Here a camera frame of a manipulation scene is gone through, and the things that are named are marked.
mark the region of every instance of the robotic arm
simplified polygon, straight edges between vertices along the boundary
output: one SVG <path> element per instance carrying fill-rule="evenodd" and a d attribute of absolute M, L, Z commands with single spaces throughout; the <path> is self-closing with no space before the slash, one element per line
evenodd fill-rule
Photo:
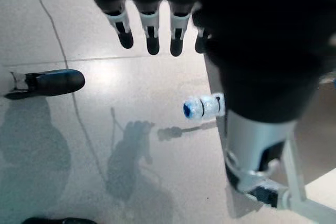
<path fill-rule="evenodd" d="M 123 47 L 133 38 L 124 0 L 95 0 Z M 148 52 L 159 52 L 161 0 L 134 0 Z M 330 38 L 336 0 L 168 0 L 171 53 L 180 55 L 192 13 L 195 48 L 219 67 L 225 90 L 225 164 L 231 185 L 249 193 L 272 173 L 320 77 L 336 65 Z"/>

